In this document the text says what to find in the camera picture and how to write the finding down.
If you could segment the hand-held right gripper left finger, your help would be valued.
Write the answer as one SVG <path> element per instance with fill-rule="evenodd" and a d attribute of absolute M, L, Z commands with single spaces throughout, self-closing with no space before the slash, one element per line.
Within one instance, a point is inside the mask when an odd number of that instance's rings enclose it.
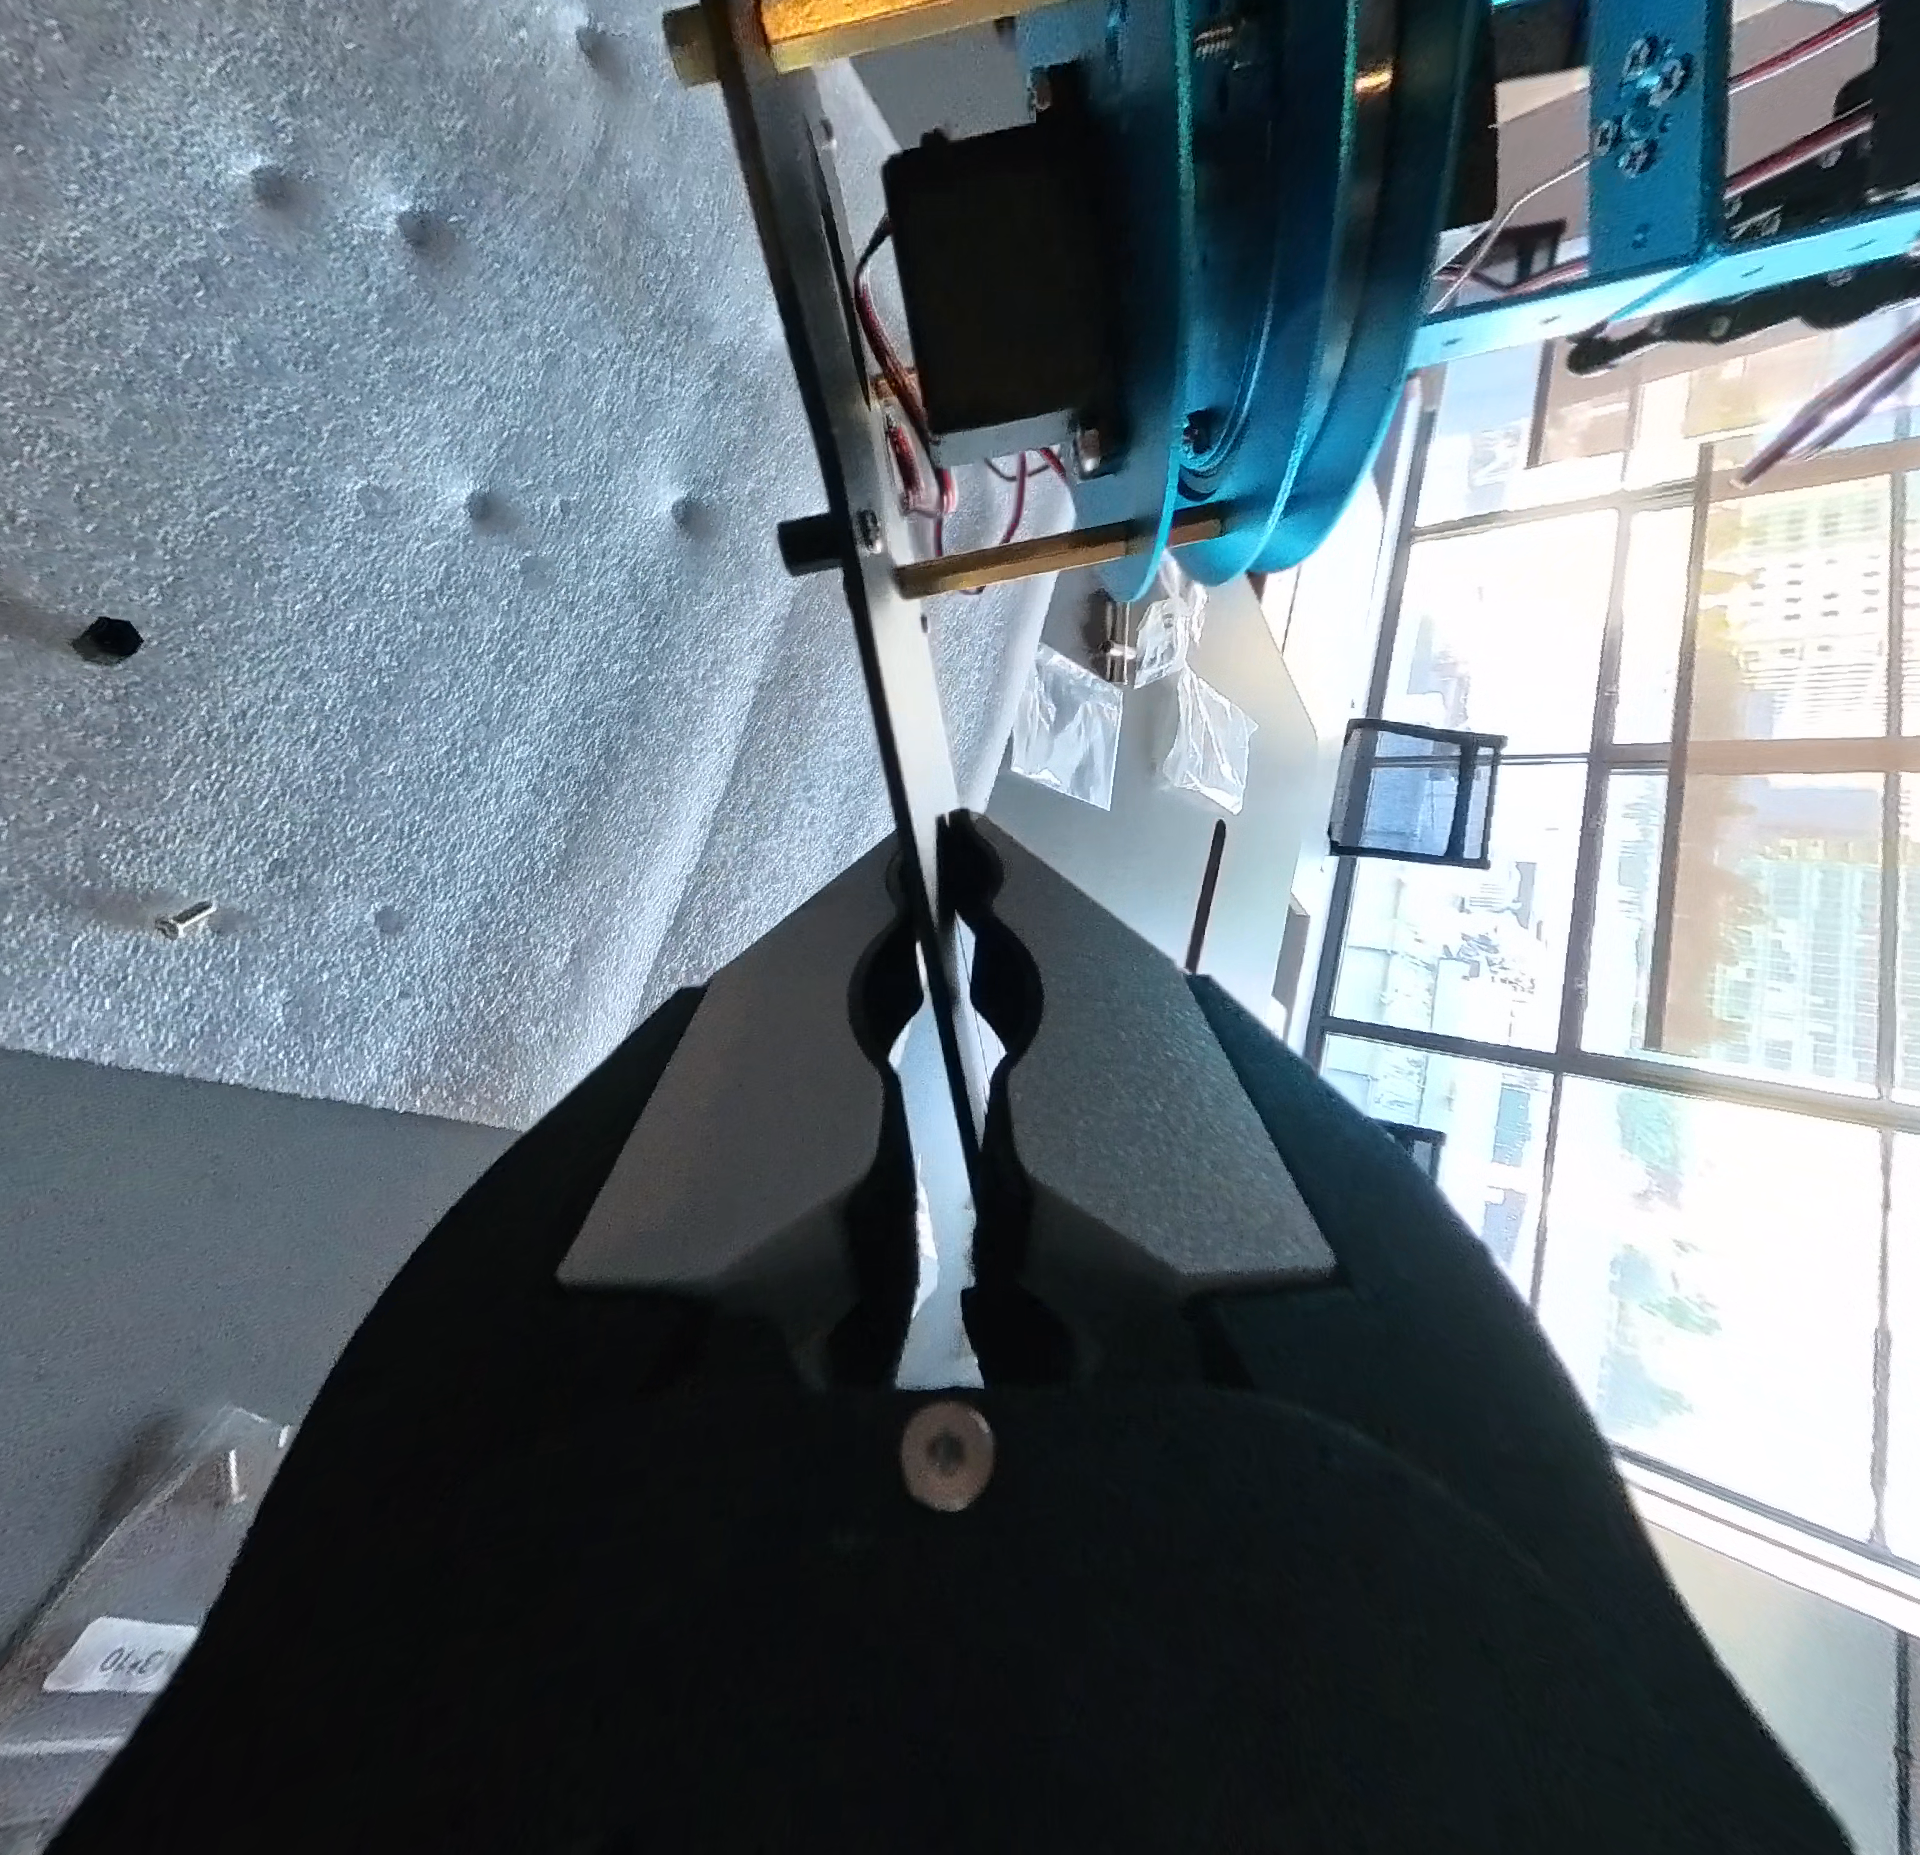
<path fill-rule="evenodd" d="M 571 1291 L 690 1299 L 834 1386 L 892 1386 L 916 1161 L 892 1051 L 923 1005 L 882 841 L 712 976 L 563 1257 Z"/>

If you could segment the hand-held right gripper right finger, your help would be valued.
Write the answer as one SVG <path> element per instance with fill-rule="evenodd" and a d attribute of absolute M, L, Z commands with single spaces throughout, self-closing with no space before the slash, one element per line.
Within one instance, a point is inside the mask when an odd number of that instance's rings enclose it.
<path fill-rule="evenodd" d="M 1329 1284 L 1334 1252 L 1181 969 L 986 818 L 947 818 L 940 871 L 998 1055 L 971 1294 Z"/>

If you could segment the black triangular base plate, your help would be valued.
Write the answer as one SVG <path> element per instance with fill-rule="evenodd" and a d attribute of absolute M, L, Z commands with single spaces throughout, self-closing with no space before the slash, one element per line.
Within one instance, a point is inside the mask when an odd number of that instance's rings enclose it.
<path fill-rule="evenodd" d="M 896 830 L 900 908 L 916 941 L 916 984 L 947 1100 L 929 1085 L 907 1097 L 916 1179 L 927 1195 L 932 1291 L 907 1302 L 902 1382 L 975 1385 L 978 1362 L 963 1321 L 981 1211 L 978 1137 L 989 1076 L 966 993 L 969 939 L 940 881 L 947 818 L 961 809 L 923 610 L 900 592 L 892 462 L 869 393 L 871 352 L 855 309 L 855 253 L 838 154 L 808 68 L 780 71 L 756 0 L 696 0 L 726 104 L 780 328 L 819 463 L 831 567 L 844 580 L 887 810 Z"/>

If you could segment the blue toy robot arm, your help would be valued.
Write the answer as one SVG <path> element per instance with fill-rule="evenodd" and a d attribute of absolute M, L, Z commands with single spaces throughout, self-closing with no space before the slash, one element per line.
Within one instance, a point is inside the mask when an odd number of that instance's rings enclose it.
<path fill-rule="evenodd" d="M 1735 67 L 1731 0 L 756 0 L 838 154 L 900 525 L 1035 462 L 1076 525 L 900 589 L 1301 560 L 1426 359 L 1916 292 L 1916 0 Z"/>

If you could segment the dark grey desk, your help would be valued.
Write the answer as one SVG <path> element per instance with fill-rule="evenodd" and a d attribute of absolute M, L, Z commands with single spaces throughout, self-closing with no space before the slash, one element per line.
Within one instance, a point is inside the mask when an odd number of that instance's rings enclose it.
<path fill-rule="evenodd" d="M 227 1405 L 291 1424 L 401 1260 L 515 1137 L 677 988 L 882 833 L 844 617 L 801 596 L 749 694 L 703 722 L 643 682 L 671 777 L 726 761 L 691 852 L 591 833 L 588 881 L 517 871 L 452 939 L 473 976 L 406 1097 L 321 1100 L 4 1050 L 4 1651 Z"/>

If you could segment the crumpled clear plastic bag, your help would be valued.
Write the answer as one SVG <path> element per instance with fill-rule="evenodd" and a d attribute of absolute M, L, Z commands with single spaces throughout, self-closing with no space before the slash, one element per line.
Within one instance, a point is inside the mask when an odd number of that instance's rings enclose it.
<path fill-rule="evenodd" d="M 1192 667 L 1208 614 L 1203 588 L 1164 595 L 1151 600 L 1136 630 L 1134 688 L 1177 680 Z"/>
<path fill-rule="evenodd" d="M 1238 818 L 1254 755 L 1254 717 L 1188 667 L 1174 679 L 1169 702 L 1157 785 Z"/>
<path fill-rule="evenodd" d="M 1039 642 L 1020 688 L 1008 770 L 1107 812 L 1117 773 L 1124 692 Z"/>

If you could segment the black mesh chair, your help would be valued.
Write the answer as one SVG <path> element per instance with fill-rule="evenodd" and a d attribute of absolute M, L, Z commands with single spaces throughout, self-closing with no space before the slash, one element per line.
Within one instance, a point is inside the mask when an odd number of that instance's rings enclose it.
<path fill-rule="evenodd" d="M 1486 871 L 1505 748 L 1496 734 L 1351 717 L 1333 786 L 1329 855 Z"/>

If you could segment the large glass window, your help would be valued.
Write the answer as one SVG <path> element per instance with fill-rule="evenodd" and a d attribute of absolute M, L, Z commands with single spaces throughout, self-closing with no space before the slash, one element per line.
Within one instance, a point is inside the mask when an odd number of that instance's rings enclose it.
<path fill-rule="evenodd" d="M 1506 738 L 1333 871 L 1308 1061 L 1439 1137 L 1644 1507 L 1916 1628 L 1916 308 L 1417 377 L 1336 715 Z"/>

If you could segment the white foam sheet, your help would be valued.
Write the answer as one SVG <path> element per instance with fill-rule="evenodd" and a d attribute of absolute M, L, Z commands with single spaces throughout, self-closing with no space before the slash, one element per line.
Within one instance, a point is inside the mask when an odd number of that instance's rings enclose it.
<path fill-rule="evenodd" d="M 7 1050 L 410 1112 L 349 1085 L 421 1080 L 515 871 L 691 852 L 726 761 L 640 685 L 729 741 L 801 596 L 891 836 L 676 3 L 4 0 Z"/>

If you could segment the group of small clear bags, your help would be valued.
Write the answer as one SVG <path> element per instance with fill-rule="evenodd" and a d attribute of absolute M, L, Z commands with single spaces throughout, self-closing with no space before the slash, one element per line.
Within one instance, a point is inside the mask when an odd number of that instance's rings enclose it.
<path fill-rule="evenodd" d="M 198 1638 L 294 1435 L 214 1412 L 109 1518 L 4 1651 L 4 1777 L 118 1751 Z"/>

